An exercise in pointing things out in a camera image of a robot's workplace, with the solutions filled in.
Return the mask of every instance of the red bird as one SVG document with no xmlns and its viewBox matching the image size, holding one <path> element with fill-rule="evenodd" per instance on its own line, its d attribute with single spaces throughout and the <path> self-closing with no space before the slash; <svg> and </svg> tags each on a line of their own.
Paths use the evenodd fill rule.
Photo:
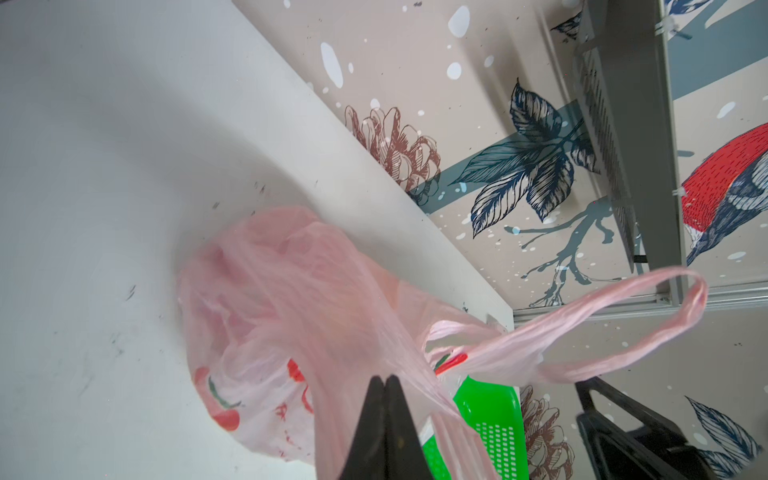
<svg viewBox="0 0 768 480">
<path fill-rule="evenodd" d="M 739 225 L 768 210 L 768 123 L 734 138 L 683 182 L 688 265 Z"/>
</svg>

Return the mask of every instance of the patterned wallpaper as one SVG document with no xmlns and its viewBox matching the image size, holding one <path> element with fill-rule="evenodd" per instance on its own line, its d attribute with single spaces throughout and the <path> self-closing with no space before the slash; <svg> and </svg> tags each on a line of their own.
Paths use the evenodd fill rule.
<svg viewBox="0 0 768 480">
<path fill-rule="evenodd" d="M 514 308 L 642 273 L 568 78 L 580 2 L 234 1 Z M 764 280 L 768 0 L 665 3 L 688 259 Z"/>
</svg>

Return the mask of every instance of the pink plastic bag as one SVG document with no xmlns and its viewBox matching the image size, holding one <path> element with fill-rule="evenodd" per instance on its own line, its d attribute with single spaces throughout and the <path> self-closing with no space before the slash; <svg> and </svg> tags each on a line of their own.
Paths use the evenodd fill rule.
<svg viewBox="0 0 768 480">
<path fill-rule="evenodd" d="M 697 281 L 680 311 L 637 345 L 605 359 L 541 364 L 547 347 L 596 310 L 677 275 Z M 286 207 L 203 248 L 180 275 L 179 301 L 194 385 L 210 415 L 250 450 L 337 478 L 371 376 L 395 374 L 417 430 L 431 419 L 453 478 L 472 479 L 498 476 L 451 400 L 466 375 L 523 385 L 625 367 L 692 327 L 707 285 L 683 267 L 655 270 L 504 334 L 398 280 L 306 208 Z M 442 346 L 427 353 L 437 339 Z"/>
</svg>

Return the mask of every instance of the green basket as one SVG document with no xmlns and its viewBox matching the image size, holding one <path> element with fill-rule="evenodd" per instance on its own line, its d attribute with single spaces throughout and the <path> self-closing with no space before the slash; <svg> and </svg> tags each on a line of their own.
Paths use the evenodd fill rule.
<svg viewBox="0 0 768 480">
<path fill-rule="evenodd" d="M 496 472 L 504 480 L 528 480 L 525 431 L 515 389 L 467 377 L 453 401 L 464 420 L 480 434 Z M 435 480 L 451 478 L 434 435 L 424 444 L 424 456 Z"/>
</svg>

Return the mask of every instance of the beige wall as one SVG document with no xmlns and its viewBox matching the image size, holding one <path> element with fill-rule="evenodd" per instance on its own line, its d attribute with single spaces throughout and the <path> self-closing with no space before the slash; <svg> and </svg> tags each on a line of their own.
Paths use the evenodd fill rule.
<svg viewBox="0 0 768 480">
<path fill-rule="evenodd" d="M 589 322 L 556 342 L 546 362 L 589 359 L 636 343 L 666 317 Z M 672 420 L 699 449 L 723 450 L 702 427 L 691 399 L 728 415 L 763 447 L 768 446 L 768 308 L 706 312 L 690 332 L 670 341 L 640 362 L 602 378 L 631 398 Z M 559 409 L 555 437 L 573 449 L 571 480 L 594 478 L 589 458 L 574 428 L 581 404 L 573 385 L 534 385 L 534 399 Z M 639 426 L 626 412 L 594 394 L 595 406 L 628 430 Z"/>
</svg>

